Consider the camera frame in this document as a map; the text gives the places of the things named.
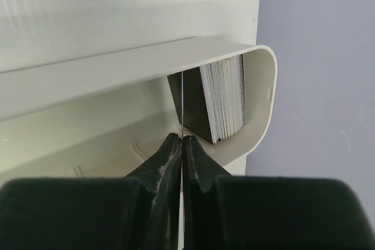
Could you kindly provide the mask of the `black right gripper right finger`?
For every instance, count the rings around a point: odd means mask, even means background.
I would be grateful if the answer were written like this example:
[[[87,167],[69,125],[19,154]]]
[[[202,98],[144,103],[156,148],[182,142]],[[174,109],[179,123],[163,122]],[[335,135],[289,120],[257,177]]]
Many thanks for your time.
[[[185,249],[373,249],[352,189],[334,179],[233,176],[182,143]]]

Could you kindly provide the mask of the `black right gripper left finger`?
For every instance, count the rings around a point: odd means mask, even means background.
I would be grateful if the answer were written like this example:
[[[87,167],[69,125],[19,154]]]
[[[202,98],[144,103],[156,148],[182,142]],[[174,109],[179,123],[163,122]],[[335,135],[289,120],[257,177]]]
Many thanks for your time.
[[[1,188],[2,249],[177,249],[182,141],[124,177],[23,178]]]

